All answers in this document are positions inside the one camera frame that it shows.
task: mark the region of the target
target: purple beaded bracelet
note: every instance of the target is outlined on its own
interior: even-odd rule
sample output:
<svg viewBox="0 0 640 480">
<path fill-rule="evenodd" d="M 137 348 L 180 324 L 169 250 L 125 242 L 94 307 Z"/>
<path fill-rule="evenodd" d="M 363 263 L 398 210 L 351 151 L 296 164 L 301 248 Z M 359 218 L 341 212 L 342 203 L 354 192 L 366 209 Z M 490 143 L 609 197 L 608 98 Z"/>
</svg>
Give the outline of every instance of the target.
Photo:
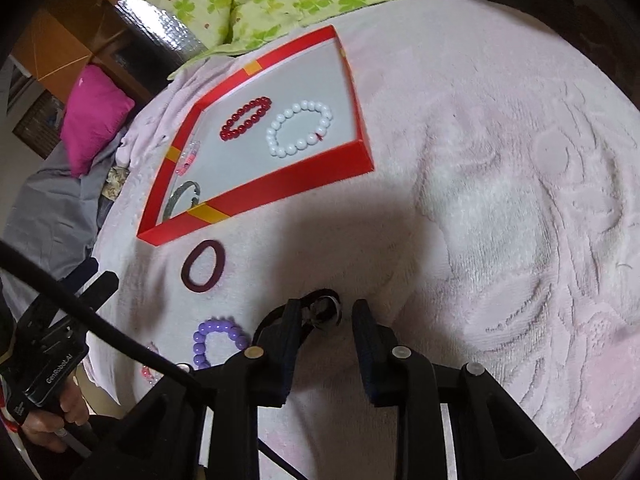
<svg viewBox="0 0 640 480">
<path fill-rule="evenodd" d="M 204 355 L 207 349 L 204 341 L 207 335 L 212 332 L 226 332 L 229 339 L 236 343 L 236 348 L 240 351 L 249 348 L 249 336 L 245 334 L 239 326 L 234 325 L 231 321 L 224 318 L 207 319 L 200 323 L 198 325 L 198 331 L 193 333 L 193 340 L 196 342 L 196 344 L 193 345 L 193 364 L 198 367 L 198 370 L 211 366 Z"/>
</svg>

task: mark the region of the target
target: black cable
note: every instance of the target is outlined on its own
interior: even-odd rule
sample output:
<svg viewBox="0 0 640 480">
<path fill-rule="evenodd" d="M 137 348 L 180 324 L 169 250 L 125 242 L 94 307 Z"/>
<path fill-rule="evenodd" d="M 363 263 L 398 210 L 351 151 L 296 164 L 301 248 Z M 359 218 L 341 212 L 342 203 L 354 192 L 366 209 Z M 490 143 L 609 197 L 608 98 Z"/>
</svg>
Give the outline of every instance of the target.
<svg viewBox="0 0 640 480">
<path fill-rule="evenodd" d="M 291 464 L 285 462 L 281 457 L 279 457 L 276 452 L 267 446 L 263 441 L 258 440 L 258 450 L 269 460 L 271 460 L 275 465 L 279 466 L 281 469 L 289 473 L 296 480 L 307 480 L 306 476 L 304 476 L 300 471 L 295 469 Z"/>
<path fill-rule="evenodd" d="M 49 298 L 61 310 L 75 317 L 89 331 L 116 350 L 167 377 L 171 377 L 178 384 L 197 395 L 199 399 L 204 398 L 203 387 L 191 375 L 178 368 L 171 361 L 143 347 L 116 327 L 111 326 L 92 309 L 82 304 L 75 295 L 62 287 L 49 273 L 30 262 L 2 240 L 0 240 L 0 269 L 13 274 L 37 293 Z"/>
</svg>

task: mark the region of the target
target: red beaded bracelet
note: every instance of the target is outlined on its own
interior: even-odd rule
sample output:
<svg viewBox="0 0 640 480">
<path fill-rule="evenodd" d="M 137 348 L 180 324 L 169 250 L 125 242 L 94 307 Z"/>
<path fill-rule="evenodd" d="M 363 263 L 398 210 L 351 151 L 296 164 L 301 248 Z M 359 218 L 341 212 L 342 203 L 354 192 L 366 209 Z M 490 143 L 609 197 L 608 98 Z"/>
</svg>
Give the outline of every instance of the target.
<svg viewBox="0 0 640 480">
<path fill-rule="evenodd" d="M 252 110 L 252 108 L 255 107 L 259 107 L 255 111 L 255 114 L 253 114 L 249 119 L 245 120 L 244 123 L 240 124 L 235 130 L 231 129 L 231 127 L 240 120 L 240 117 L 242 117 L 244 114 L 248 113 Z M 231 116 L 226 124 L 222 126 L 222 129 L 220 130 L 220 139 L 237 139 L 254 124 L 257 124 L 260 118 L 264 117 L 267 114 L 269 108 L 271 108 L 271 99 L 269 99 L 268 97 L 260 97 L 258 99 L 254 99 L 253 101 L 249 101 L 242 108 L 238 108 L 238 111 Z"/>
</svg>

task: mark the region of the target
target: bed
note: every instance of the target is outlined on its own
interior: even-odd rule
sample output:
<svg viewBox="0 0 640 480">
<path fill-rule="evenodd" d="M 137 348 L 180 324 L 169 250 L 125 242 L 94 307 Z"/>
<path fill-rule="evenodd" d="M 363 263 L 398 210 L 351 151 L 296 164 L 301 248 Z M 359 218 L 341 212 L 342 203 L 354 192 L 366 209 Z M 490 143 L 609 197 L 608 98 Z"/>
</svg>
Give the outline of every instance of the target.
<svg viewBox="0 0 640 480">
<path fill-rule="evenodd" d="M 249 211 L 154 248 L 136 239 L 146 196 L 190 106 L 240 66 L 213 56 L 134 120 L 131 174 L 94 247 L 121 286 L 100 314 L 174 362 L 209 317 L 248 332 L 287 298 L 330 287 L 346 317 L 379 322 L 436 363 L 478 361 L 574 468 L 640 415 L 640 112 L 538 20 L 483 0 L 398 0 L 331 23 L 344 44 L 376 171 Z M 218 284 L 180 281 L 219 240 Z M 194 279 L 206 280 L 204 253 Z M 140 365 L 89 335 L 92 379 L 125 408 L 149 389 Z M 212 364 L 234 351 L 208 345 Z M 395 416 L 367 405 L 349 323 L 303 348 L 260 437 L 310 478 L 391 478 Z M 263 478 L 283 478 L 268 462 Z"/>
</svg>

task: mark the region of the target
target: red box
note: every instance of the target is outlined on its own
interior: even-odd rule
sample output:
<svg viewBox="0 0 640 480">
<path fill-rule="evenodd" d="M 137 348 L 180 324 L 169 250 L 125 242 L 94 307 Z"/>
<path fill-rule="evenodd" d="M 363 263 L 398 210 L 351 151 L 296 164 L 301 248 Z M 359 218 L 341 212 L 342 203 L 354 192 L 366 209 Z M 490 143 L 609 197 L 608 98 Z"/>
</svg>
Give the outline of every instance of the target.
<svg viewBox="0 0 640 480">
<path fill-rule="evenodd" d="M 261 71 L 276 65 L 327 40 L 335 40 L 340 48 L 342 68 L 348 76 L 355 114 L 356 137 L 325 152 L 265 174 L 230 191 L 203 202 L 165 222 L 158 223 L 162 203 L 175 168 L 198 117 L 207 107 L 237 86 L 251 80 Z M 353 77 L 344 49 L 332 26 L 323 27 L 297 38 L 252 61 L 229 76 L 193 105 L 172 142 L 151 189 L 138 228 L 138 238 L 159 246 L 185 234 L 225 220 L 281 198 L 332 184 L 373 171 L 373 158 L 367 139 L 362 111 L 353 87 Z"/>
</svg>

